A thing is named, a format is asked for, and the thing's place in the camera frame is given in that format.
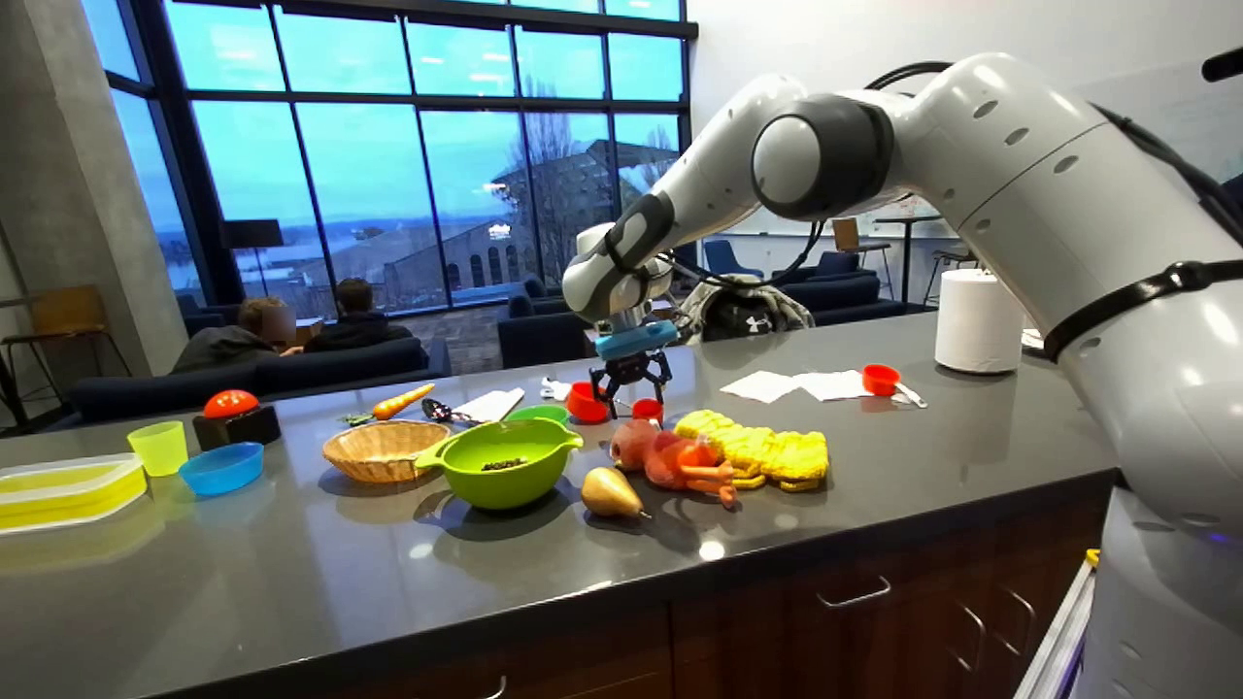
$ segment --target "blue bowl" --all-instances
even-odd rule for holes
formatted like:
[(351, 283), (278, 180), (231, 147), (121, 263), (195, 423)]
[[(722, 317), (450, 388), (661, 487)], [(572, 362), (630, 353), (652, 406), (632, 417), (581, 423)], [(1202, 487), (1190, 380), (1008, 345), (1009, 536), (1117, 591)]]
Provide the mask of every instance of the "blue bowl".
[(182, 481), (195, 497), (241, 493), (265, 474), (265, 444), (231, 444), (204, 450), (182, 466)]

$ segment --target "green bowl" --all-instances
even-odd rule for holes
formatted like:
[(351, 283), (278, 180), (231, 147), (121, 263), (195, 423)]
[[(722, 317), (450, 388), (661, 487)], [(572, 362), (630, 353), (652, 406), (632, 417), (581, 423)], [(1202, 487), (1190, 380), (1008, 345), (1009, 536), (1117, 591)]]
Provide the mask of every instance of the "green bowl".
[(471, 507), (521, 507), (555, 488), (581, 448), (565, 423), (504, 419), (456, 433), (436, 462)]
[(515, 410), (504, 417), (504, 423), (515, 423), (515, 419), (572, 423), (572, 410), (566, 410), (565, 402), (543, 399), (543, 402), (515, 406)]

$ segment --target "kitchen island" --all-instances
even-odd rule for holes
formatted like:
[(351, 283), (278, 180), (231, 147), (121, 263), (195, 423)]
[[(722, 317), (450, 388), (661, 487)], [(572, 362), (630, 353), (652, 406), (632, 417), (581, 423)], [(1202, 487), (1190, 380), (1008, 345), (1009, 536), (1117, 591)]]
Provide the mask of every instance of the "kitchen island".
[[(1036, 358), (1009, 378), (931, 366), (931, 313), (671, 351), (669, 417), (825, 430), (833, 488), (757, 488), (739, 514), (643, 488), (643, 529), (584, 518), (610, 462), (584, 428), (565, 487), (485, 518), (442, 477), (346, 481), (320, 448), (393, 388), (285, 399), (261, 487), (190, 499), (157, 481), (126, 514), (0, 540), (6, 694), (990, 694), (1049, 624), (1117, 453)], [(890, 362), (928, 406), (753, 402), (753, 369)], [(584, 380), (596, 362), (446, 378)], [(112, 453), (131, 423), (0, 444), (0, 466)]]

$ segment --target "yellow tray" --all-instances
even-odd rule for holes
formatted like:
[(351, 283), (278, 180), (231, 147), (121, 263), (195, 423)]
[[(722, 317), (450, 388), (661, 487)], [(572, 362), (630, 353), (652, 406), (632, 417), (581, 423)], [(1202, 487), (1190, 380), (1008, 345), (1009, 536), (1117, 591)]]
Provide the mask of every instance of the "yellow tray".
[(104, 522), (143, 493), (148, 477), (131, 453), (0, 468), (0, 536)]

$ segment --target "window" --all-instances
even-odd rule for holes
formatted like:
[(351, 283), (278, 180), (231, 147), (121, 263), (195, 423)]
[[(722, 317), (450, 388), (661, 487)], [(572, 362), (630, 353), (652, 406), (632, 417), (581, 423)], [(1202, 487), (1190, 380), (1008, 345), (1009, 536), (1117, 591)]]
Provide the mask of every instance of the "window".
[(531, 180), (515, 203), (531, 211), (543, 283), (555, 283), (575, 255), (575, 232), (614, 216), (614, 142), (604, 114), (530, 114)]
[(511, 225), (511, 239), (531, 246), (526, 211), (511, 204), (526, 180), (518, 114), (424, 114), (430, 191), (439, 204), (442, 255), (471, 263), (471, 287), (456, 287), (456, 304), (504, 299), (511, 287), (489, 287), (480, 247), (489, 247), (489, 229)]
[(130, 32), (121, 21), (121, 0), (82, 0), (85, 26), (111, 74), (139, 76), (139, 65), (130, 46)]
[(679, 21), (683, 0), (606, 0), (610, 15)]
[(182, 299), (182, 308), (199, 308), (204, 278), (199, 278), (199, 263), (190, 255), (190, 238), (188, 238), (179, 198), (168, 180), (164, 147), (157, 138), (151, 107), (143, 97), (131, 97), (131, 92), (112, 92), (112, 103), (116, 103), (121, 131), (130, 142), (130, 158), (136, 168), (136, 180), (139, 180), (139, 191), (148, 203), (157, 246), (164, 251), (168, 283)]
[(679, 102), (683, 46), (661, 33), (610, 33), (610, 70), (617, 102)]
[[(384, 311), (559, 283), (575, 232), (617, 216), (683, 142), (683, 40), (606, 15), (679, 26), (679, 0), (164, 8), (222, 216), (278, 216), (285, 232), (235, 251), (245, 290), (293, 313), (329, 313), (335, 278), (370, 278)], [(591, 21), (565, 32), (547, 10)]]
[(293, 88), (410, 92), (401, 32), (393, 24), (279, 15), (279, 46)]
[(671, 158), (679, 154), (676, 142), (679, 142), (679, 128), (671, 114), (617, 118), (621, 211), (645, 191), (652, 191), (652, 184), (671, 168)]
[(335, 296), (288, 103), (199, 102), (195, 119), (226, 221), (278, 216), (285, 232), (279, 247), (239, 247), (245, 296), (279, 296), (296, 317), (329, 313)]
[(511, 0), (515, 8), (553, 8), (553, 10), (591, 10), (599, 15), (599, 0)]
[(521, 32), (526, 97), (606, 97), (606, 61), (599, 33)]
[(481, 278), (481, 260), (480, 255), (471, 255), (471, 283), (476, 287), (481, 287), (485, 278)]
[(301, 103), (338, 278), (370, 278), (384, 311), (446, 308), (424, 147), (410, 103)]
[(168, 24), (190, 88), (285, 85), (265, 8), (212, 8), (168, 0)]
[(518, 263), (518, 247), (504, 246), (504, 277), (518, 283), (521, 278), (521, 263)]
[(511, 32), (412, 24), (421, 92), (515, 92)]

